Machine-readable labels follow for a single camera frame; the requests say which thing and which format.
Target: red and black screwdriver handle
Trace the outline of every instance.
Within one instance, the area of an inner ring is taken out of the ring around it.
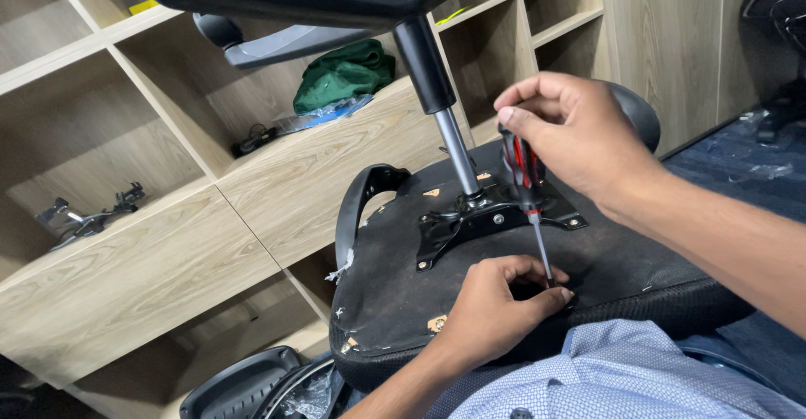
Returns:
[[[542,212],[546,198],[540,193],[540,185],[546,177],[546,166],[529,146],[529,142],[512,134],[500,123],[498,132],[504,138],[501,156],[511,174],[507,179],[518,194],[521,210],[526,214]]]

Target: shirt button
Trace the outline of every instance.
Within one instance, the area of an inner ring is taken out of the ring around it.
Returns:
[[[516,408],[512,410],[509,419],[534,419],[534,416],[525,408]]]

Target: green cloth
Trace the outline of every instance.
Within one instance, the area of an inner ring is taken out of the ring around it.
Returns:
[[[378,40],[364,40],[314,60],[302,74],[294,111],[307,113],[360,94],[374,94],[395,77],[395,57]]]

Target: screwdriver shaft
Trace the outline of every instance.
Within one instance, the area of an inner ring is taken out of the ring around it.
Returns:
[[[540,234],[540,213],[536,212],[529,215],[529,222],[534,227],[534,234],[538,236],[538,246],[540,247],[540,257],[543,260],[543,267],[546,269],[546,279],[548,280],[549,288],[554,288],[555,281],[551,277],[551,267],[549,266],[549,259],[546,256],[546,247],[543,245],[543,236]]]

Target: black fabric seat bottom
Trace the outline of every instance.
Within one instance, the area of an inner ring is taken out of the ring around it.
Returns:
[[[498,173],[500,142],[471,150],[477,171]],[[433,336],[427,322],[448,314],[469,266],[510,254],[539,257],[534,231],[513,228],[466,242],[433,269],[417,273],[420,234],[416,221],[448,208],[458,183],[448,161],[414,174],[395,200],[359,229],[355,257],[336,289],[330,346],[336,366],[354,388],[369,392],[412,359]],[[548,258],[569,273],[575,300],[529,334],[496,363],[534,361],[559,352],[575,325],[611,318],[653,320],[672,338],[711,331],[751,313],[752,307],[665,246],[604,217],[597,207],[556,178],[550,182],[582,213],[589,226],[573,231],[544,226]],[[424,191],[440,188],[437,197]],[[528,297],[537,291],[513,291]],[[345,354],[353,338],[358,345]]]

